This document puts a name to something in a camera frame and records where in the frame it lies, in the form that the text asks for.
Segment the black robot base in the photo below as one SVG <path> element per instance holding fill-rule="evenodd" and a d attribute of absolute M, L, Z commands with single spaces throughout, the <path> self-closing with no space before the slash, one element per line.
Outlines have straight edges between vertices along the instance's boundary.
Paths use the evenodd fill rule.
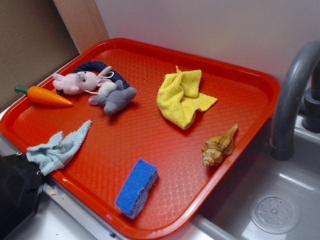
<path fill-rule="evenodd" d="M 0 157 L 0 238 L 9 239 L 38 211 L 44 176 L 18 152 Z"/>

